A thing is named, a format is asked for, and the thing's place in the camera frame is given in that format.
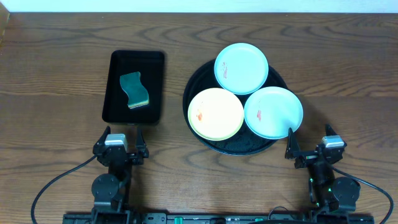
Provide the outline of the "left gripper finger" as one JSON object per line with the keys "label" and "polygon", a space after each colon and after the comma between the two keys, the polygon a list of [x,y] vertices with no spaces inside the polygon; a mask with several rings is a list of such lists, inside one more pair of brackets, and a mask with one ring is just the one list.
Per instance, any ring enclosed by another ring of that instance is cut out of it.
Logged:
{"label": "left gripper finger", "polygon": [[136,130],[136,143],[135,143],[135,148],[139,152],[145,152],[146,151],[146,143],[142,134],[142,131],[137,128]]}
{"label": "left gripper finger", "polygon": [[103,132],[103,134],[101,135],[101,137],[97,140],[97,142],[95,143],[95,148],[97,147],[102,147],[105,145],[105,140],[106,137],[111,133],[111,128],[109,126],[107,126]]}

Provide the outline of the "green yellow sponge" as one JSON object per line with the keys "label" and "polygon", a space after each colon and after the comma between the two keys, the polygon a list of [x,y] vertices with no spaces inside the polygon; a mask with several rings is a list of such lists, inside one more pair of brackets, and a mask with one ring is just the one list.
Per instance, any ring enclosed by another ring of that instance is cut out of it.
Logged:
{"label": "green yellow sponge", "polygon": [[121,75],[120,86],[127,95],[127,107],[129,109],[146,106],[149,104],[149,92],[141,83],[141,73],[133,72]]}

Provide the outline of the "yellow plate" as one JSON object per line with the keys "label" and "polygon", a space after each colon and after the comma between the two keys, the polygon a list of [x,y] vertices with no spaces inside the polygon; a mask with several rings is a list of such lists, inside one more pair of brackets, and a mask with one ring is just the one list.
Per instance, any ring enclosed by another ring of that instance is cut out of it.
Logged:
{"label": "yellow plate", "polygon": [[239,98],[223,88],[209,88],[191,100],[187,118],[194,133],[210,141],[222,141],[235,135],[244,121]]}

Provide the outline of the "light blue plate top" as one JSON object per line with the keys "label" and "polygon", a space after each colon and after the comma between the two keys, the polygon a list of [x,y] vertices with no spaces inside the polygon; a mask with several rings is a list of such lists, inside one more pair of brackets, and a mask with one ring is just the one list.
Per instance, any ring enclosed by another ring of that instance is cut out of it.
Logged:
{"label": "light blue plate top", "polygon": [[214,74],[222,88],[235,95],[248,95],[265,84],[269,64],[256,46],[236,43],[225,47],[217,55]]}

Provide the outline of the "light blue plate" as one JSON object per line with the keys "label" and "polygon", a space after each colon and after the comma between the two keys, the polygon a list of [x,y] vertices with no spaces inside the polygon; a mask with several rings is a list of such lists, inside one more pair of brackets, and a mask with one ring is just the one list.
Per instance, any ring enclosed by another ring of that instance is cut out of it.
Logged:
{"label": "light blue plate", "polygon": [[244,120],[256,135],[282,139],[296,131],[303,121],[303,106],[290,90],[269,86],[255,91],[245,102]]}
{"label": "light blue plate", "polygon": [[222,88],[235,95],[248,95],[265,84],[269,64],[256,46],[236,43],[225,47],[217,55],[214,74]]}

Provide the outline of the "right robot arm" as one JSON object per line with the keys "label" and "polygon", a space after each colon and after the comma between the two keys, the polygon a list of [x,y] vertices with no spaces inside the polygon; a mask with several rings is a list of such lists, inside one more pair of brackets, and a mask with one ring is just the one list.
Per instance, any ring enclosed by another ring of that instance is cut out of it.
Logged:
{"label": "right robot arm", "polygon": [[293,159],[296,169],[308,169],[310,201],[317,206],[308,213],[308,220],[314,223],[349,223],[349,213],[356,210],[361,186],[349,177],[335,177],[331,167],[343,158],[346,143],[328,124],[325,132],[326,136],[315,150],[303,151],[292,128],[289,128],[285,158]]}

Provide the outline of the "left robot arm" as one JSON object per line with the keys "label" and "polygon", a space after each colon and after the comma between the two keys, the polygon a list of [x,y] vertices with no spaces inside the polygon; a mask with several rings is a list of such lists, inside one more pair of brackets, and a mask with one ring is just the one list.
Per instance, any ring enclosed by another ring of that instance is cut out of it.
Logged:
{"label": "left robot arm", "polygon": [[129,206],[132,168],[144,163],[149,150],[142,131],[136,131],[136,152],[128,152],[124,134],[112,134],[108,126],[93,146],[97,161],[108,168],[92,183],[94,207],[90,223],[139,224],[143,216]]}

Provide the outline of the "round black tray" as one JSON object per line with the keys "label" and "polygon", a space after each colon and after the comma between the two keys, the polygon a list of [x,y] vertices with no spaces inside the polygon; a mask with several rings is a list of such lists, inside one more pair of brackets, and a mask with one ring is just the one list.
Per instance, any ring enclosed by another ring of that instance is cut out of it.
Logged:
{"label": "round black tray", "polygon": [[[219,83],[215,78],[214,65],[214,59],[204,63],[193,73],[185,87],[182,103],[183,115],[187,123],[189,122],[188,107],[194,96],[208,88],[219,87]],[[206,147],[222,154],[233,156],[255,154],[266,150],[277,142],[275,139],[266,139],[254,134],[246,123],[242,124],[234,136],[222,141],[207,140],[198,135],[193,128],[190,128],[190,131]]]}

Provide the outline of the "black rectangular tray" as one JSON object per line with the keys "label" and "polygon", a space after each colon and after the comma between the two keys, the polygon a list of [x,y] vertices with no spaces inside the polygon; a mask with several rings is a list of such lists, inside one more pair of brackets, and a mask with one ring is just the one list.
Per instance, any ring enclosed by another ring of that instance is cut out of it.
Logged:
{"label": "black rectangular tray", "polygon": [[111,54],[102,119],[113,124],[156,124],[162,111],[165,54],[116,50]]}

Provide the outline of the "light blue plate right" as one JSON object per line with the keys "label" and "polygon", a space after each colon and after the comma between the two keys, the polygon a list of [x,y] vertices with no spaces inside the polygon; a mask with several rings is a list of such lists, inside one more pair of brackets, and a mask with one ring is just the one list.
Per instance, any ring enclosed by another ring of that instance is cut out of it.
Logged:
{"label": "light blue plate right", "polygon": [[244,120],[256,135],[282,139],[296,131],[303,121],[303,106],[290,90],[269,86],[255,91],[245,102]]}

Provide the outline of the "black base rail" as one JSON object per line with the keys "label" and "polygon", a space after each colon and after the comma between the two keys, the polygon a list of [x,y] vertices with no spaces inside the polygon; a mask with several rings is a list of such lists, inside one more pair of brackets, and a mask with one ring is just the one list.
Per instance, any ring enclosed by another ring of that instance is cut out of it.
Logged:
{"label": "black base rail", "polygon": [[145,214],[65,214],[63,224],[260,224],[260,223],[374,223],[373,217],[328,217],[322,215],[315,220],[300,215],[273,213],[272,215],[167,215],[165,213]]}

